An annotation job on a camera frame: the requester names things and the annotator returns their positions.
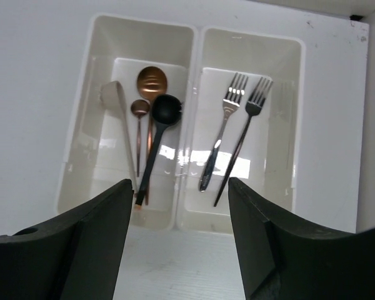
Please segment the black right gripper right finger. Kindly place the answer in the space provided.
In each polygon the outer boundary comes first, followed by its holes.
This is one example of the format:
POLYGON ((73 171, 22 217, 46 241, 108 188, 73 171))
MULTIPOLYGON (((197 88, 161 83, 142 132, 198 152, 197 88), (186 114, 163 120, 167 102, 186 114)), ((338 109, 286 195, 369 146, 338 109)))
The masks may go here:
POLYGON ((375 299, 375 228, 313 223, 235 177, 228 199, 246 299, 375 299))

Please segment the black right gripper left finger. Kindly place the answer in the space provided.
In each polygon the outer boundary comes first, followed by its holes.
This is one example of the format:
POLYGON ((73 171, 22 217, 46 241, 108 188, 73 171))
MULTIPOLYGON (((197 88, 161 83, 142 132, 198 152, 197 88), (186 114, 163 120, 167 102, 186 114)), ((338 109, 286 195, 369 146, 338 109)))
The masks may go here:
POLYGON ((0 236, 0 299, 112 299, 133 194, 123 179, 54 218, 0 236))

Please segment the small copper ridged spoon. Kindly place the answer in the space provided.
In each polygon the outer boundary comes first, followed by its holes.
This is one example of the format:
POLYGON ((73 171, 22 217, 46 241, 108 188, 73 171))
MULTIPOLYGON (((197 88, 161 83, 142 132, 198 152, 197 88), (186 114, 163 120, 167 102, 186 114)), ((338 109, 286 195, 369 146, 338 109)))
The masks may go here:
POLYGON ((141 162, 141 119, 149 113, 150 105, 143 99, 137 99, 131 104, 131 113, 137 117, 137 138, 136 138, 136 172, 140 175, 141 162))

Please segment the silver fork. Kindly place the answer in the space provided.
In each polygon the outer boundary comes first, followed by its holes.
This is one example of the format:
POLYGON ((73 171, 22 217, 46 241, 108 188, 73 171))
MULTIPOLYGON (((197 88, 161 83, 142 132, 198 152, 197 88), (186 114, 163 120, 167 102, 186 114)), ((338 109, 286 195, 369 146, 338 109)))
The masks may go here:
POLYGON ((228 119, 231 117, 231 115, 240 108, 248 79, 249 77, 247 75, 236 72, 222 99, 222 123, 199 180, 198 190, 201 193, 204 192, 209 186, 216 165, 216 160, 218 158, 219 149, 223 140, 226 124, 228 123, 228 119))

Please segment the black fork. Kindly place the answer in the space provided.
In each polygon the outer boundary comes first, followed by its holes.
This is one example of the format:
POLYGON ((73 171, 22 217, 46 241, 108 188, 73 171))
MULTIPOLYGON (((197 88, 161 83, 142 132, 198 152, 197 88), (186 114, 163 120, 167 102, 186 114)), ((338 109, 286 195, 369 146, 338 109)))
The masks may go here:
POLYGON ((249 129, 249 125, 251 123, 251 119, 254 116, 260 115, 261 111, 263 110, 266 99, 268 97, 268 94, 273 86, 273 83, 274 81, 272 79, 261 77, 258 83, 256 84, 255 88, 252 90, 252 93, 250 94, 249 98, 246 101, 245 111, 247 113, 247 120, 243 127, 242 133, 237 141, 236 147, 234 148, 234 151, 231 155, 229 164, 227 165, 224 178, 222 179, 221 185, 219 187, 217 196, 213 204, 214 207, 218 205, 218 202, 222 196, 224 188, 226 187, 226 184, 228 183, 228 179, 231 175, 233 167, 236 163, 236 160, 243 146, 244 139, 246 137, 247 131, 249 129))

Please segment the black round spoon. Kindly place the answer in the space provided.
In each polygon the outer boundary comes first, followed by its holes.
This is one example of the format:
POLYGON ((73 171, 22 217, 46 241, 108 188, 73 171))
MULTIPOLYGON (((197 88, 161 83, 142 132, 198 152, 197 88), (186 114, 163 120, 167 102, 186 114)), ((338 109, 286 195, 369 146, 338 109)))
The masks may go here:
POLYGON ((176 125, 182 116, 181 101, 170 95, 161 94, 153 102, 151 116, 156 125, 156 134, 147 159, 146 168, 137 193, 135 208, 140 209, 149 187, 150 177, 156 160, 162 136, 167 128, 176 125))

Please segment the copper round spoon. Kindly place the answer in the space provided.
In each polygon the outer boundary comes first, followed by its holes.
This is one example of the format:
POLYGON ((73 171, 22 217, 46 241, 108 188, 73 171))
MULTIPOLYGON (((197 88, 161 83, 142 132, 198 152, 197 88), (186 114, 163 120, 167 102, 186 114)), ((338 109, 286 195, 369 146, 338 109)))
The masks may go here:
POLYGON ((137 90, 139 94, 149 102, 149 121, 147 125, 147 154, 148 158, 153 144, 153 119, 151 106, 154 100, 165 94, 168 88, 168 80, 165 73, 156 66, 148 66, 141 70, 137 77, 137 90))

